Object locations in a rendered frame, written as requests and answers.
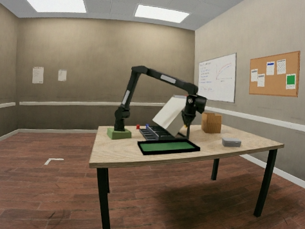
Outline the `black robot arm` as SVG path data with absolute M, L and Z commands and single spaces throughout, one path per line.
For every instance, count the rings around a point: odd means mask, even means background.
M 205 111 L 207 98 L 196 94 L 199 89 L 194 84 L 173 77 L 166 73 L 159 72 L 155 69 L 148 68 L 146 66 L 133 66 L 131 69 L 132 69 L 131 77 L 129 79 L 127 89 L 125 91 L 124 98 L 122 100 L 122 103 L 120 104 L 120 107 L 118 107 L 118 109 L 115 111 L 116 120 L 115 120 L 114 131 L 125 132 L 124 120 L 126 118 L 129 118 L 130 116 L 129 105 L 131 103 L 131 99 L 133 97 L 133 93 L 141 73 L 156 78 L 158 80 L 161 80 L 163 82 L 166 82 L 168 84 L 171 84 L 173 86 L 179 87 L 180 89 L 183 89 L 185 91 L 188 91 L 189 95 L 187 96 L 186 104 L 194 105 L 192 106 L 191 114 L 196 114 L 196 111 L 202 114 Z

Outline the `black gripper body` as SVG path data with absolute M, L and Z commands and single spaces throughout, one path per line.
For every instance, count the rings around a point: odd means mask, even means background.
M 195 117 L 196 117 L 196 114 L 191 114 L 192 106 L 194 106 L 194 105 L 185 104 L 185 109 L 182 109 L 182 110 L 181 110 L 181 114 L 182 114 L 185 118 L 195 118 Z M 185 110 L 185 111 L 184 111 L 184 110 Z

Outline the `brown cardboard box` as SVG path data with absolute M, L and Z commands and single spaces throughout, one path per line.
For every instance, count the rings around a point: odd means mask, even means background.
M 205 121 L 203 123 L 203 121 Z M 202 113 L 201 129 L 205 133 L 221 134 L 222 115 L 215 113 Z

